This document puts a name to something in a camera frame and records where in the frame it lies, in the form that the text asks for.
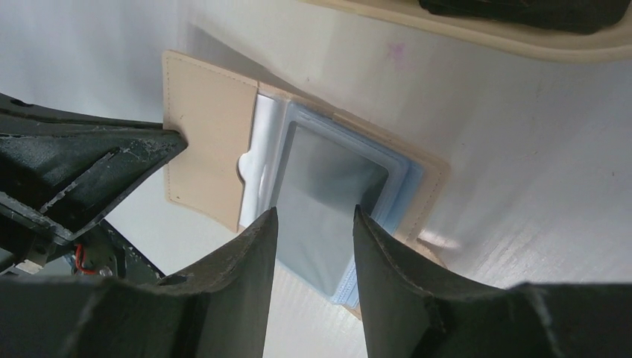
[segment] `beige leather card holder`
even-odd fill
[[[207,215],[234,232],[244,192],[237,169],[248,152],[258,93],[298,101],[336,122],[418,162],[424,170],[418,187],[395,237],[415,240],[428,218],[449,167],[442,160],[403,142],[343,110],[313,98],[269,72],[249,78],[196,60],[175,51],[162,58],[164,77],[164,126],[181,132],[189,147],[165,170],[167,199]]]

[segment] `black object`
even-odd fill
[[[631,0],[419,0],[434,15],[468,16],[592,34],[621,21]]]
[[[395,240],[359,208],[355,265],[369,358],[632,357],[632,286],[497,289]]]
[[[276,252],[272,209],[158,286],[0,278],[0,355],[261,357]]]
[[[107,220],[88,230],[76,240],[76,243],[81,244],[83,252],[80,261],[94,274],[114,276],[136,284],[154,284],[165,276]],[[55,254],[48,258],[49,261],[61,256],[58,251],[64,249],[65,256],[73,265],[72,272],[78,274],[75,259],[78,250],[74,245],[57,248]]]
[[[4,250],[0,274],[13,267],[17,270],[14,274],[36,274],[54,255],[57,245],[18,222],[0,216],[0,248]]]
[[[4,234],[68,244],[185,147],[158,123],[52,110],[0,94],[0,214],[21,225]]]

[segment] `white background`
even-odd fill
[[[295,0],[2,1],[0,92],[162,121],[160,54],[207,34],[442,157],[422,238],[496,285],[632,280],[632,62],[570,65]],[[108,219],[166,273],[232,238],[167,204],[162,172]],[[365,357],[361,323],[277,269],[265,356]]]

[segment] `stitching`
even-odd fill
[[[353,269],[349,271],[349,274],[345,277],[344,280],[344,285],[342,285],[342,290],[341,292],[336,292],[336,299],[338,302],[336,302],[337,304],[345,304],[348,300],[349,300],[349,295],[351,294],[351,292],[353,291],[353,288],[356,287],[356,285],[358,284],[358,272],[356,269],[356,265],[353,265]]]
[[[167,67],[167,70],[166,70],[166,74],[167,74],[167,88],[166,88],[166,91],[167,91],[167,114],[168,114],[169,118],[171,118],[171,90],[170,90],[171,89],[171,82],[170,82],[170,77],[169,77],[169,60],[182,61],[182,62],[187,63],[189,65],[193,65],[193,66],[196,66],[196,67],[198,67],[200,69],[204,69],[204,70],[206,70],[208,72],[212,72],[212,73],[215,73],[217,75],[221,75],[221,76],[224,76],[226,78],[230,78],[231,80],[234,80],[234,81],[239,81],[240,83],[248,85],[248,86],[250,86],[252,88],[258,88],[257,86],[249,84],[248,82],[245,82],[242,79],[239,79],[239,78],[237,78],[235,76],[231,76],[231,75],[228,75],[226,73],[219,72],[219,71],[217,71],[215,69],[210,69],[208,67],[201,66],[201,65],[191,61],[190,59],[179,58],[179,57],[171,57],[171,56],[167,55],[167,57],[165,59],[165,64],[166,64],[166,67]],[[184,205],[186,207],[192,208],[193,210],[196,210],[196,211],[198,211],[198,212],[200,212],[202,214],[210,216],[212,219],[223,223],[223,221],[221,221],[219,218],[217,218],[217,216],[215,216],[215,215],[213,215],[211,213],[208,213],[205,209],[200,208],[197,205],[185,204],[182,201],[174,200],[173,195],[171,194],[171,172],[169,171],[169,165],[166,166],[166,171],[167,171],[166,172],[166,174],[167,174],[167,196],[169,197],[169,199],[171,201],[174,201],[174,202],[180,203],[180,204],[182,204],[182,205]]]
[[[169,90],[171,88],[170,85],[170,81],[169,81],[169,57],[167,56],[167,58],[165,59],[165,64],[167,67],[167,116],[171,116],[171,91]],[[166,170],[167,170],[167,196],[169,197],[170,200],[173,201],[173,198],[171,197],[171,172],[169,171],[169,164],[167,164],[166,166]]]
[[[244,81],[244,80],[242,80],[242,79],[240,79],[240,78],[237,78],[236,76],[231,76],[231,75],[229,75],[229,74],[227,74],[227,73],[222,73],[222,72],[219,72],[219,71],[217,71],[217,70],[215,70],[215,69],[210,69],[210,68],[208,68],[208,67],[204,67],[204,66],[199,65],[199,64],[197,64],[197,63],[195,63],[195,62],[192,62],[192,61],[191,61],[191,60],[189,60],[189,59],[184,59],[184,58],[179,58],[179,57],[173,57],[173,59],[174,59],[174,60],[178,60],[178,61],[182,61],[182,62],[184,62],[184,63],[188,63],[188,64],[190,64],[190,65],[193,65],[193,66],[199,67],[199,68],[201,68],[201,69],[205,69],[206,71],[216,73],[216,74],[221,75],[221,76],[224,76],[224,77],[226,77],[226,78],[230,78],[231,80],[234,80],[234,81],[239,81],[239,82],[241,82],[241,83],[243,83],[243,84],[245,84],[245,85],[248,85],[248,86],[250,86],[250,87],[257,88],[257,86],[255,86],[255,85],[253,85],[253,84],[249,84],[248,82],[246,82],[246,81]]]
[[[421,211],[419,212],[419,215],[417,215],[417,218],[415,219],[415,222],[413,223],[413,226],[411,226],[411,230],[408,232],[408,235],[406,235],[406,241],[409,241],[411,239],[411,236],[413,234],[413,230],[415,229],[417,224],[419,224],[419,220],[421,219],[421,216],[423,216],[423,214],[425,213],[426,208],[428,206],[428,203],[433,198],[432,197],[432,193],[437,191],[437,187],[439,186],[439,183],[441,182],[441,176],[442,175],[443,175],[443,173],[439,172],[439,175],[437,176],[437,181],[434,183],[434,187],[432,188],[432,191],[430,192],[430,195],[428,195],[428,198],[426,198],[426,202],[423,203],[423,207],[421,207]]]

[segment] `card holder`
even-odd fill
[[[354,206],[412,245],[448,166],[269,73],[275,86],[173,51],[163,67],[165,127],[189,142],[167,165],[168,200],[235,232],[276,206],[279,262],[355,307]]]

